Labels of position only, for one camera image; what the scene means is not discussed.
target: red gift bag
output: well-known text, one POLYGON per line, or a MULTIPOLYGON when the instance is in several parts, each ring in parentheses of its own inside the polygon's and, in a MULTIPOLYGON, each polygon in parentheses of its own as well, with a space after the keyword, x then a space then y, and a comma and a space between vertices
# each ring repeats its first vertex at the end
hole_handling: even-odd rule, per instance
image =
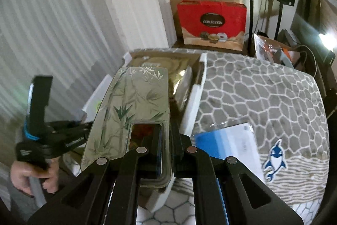
POLYGON ((220 1, 187 1, 177 5, 184 43, 242 51, 247 8, 220 1))

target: black oval label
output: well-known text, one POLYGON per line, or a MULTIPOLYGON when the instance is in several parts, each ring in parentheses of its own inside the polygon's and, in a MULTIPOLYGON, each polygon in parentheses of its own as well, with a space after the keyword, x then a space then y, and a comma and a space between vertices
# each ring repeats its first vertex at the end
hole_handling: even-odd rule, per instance
POLYGON ((222 15, 214 13, 203 14, 200 17, 200 21, 208 27, 221 27, 225 24, 225 18, 222 15))

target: dolphin sticker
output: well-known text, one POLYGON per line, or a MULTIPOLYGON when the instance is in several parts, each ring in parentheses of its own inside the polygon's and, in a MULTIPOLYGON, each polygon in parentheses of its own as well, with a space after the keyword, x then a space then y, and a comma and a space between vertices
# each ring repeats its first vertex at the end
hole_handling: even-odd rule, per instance
POLYGON ((271 171, 266 174, 266 179, 268 182, 273 181, 274 176, 279 172, 279 170, 284 167, 287 169, 287 166, 284 162, 284 150, 281 147, 282 139, 276 141, 274 146, 270 149, 268 159, 263 165, 263 170, 268 170, 269 167, 271 171))

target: black pole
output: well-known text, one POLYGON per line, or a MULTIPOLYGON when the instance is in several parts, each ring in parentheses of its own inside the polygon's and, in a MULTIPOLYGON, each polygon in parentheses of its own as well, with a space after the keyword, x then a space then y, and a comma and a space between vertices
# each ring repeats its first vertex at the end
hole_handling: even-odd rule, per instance
POLYGON ((254 20, 254 0, 249 0, 250 6, 250 19, 249 19, 249 37, 248 37, 248 45, 247 51, 250 53, 250 48, 252 45, 252 38, 253 38, 253 20, 254 20))
POLYGON ((280 2, 280 10, 278 12, 278 20, 276 25, 275 37, 274 40, 277 40, 278 32, 280 30, 281 18, 282 18, 282 11, 283 11, 283 3, 280 2))

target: gray curtain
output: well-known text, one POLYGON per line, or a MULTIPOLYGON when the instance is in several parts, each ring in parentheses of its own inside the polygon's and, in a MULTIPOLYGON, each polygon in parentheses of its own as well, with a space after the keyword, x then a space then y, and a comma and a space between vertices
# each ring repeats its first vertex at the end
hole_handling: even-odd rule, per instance
POLYGON ((14 139, 31 79, 53 75, 46 121, 75 119, 125 49, 104 0, 0 0, 0 162, 14 139))

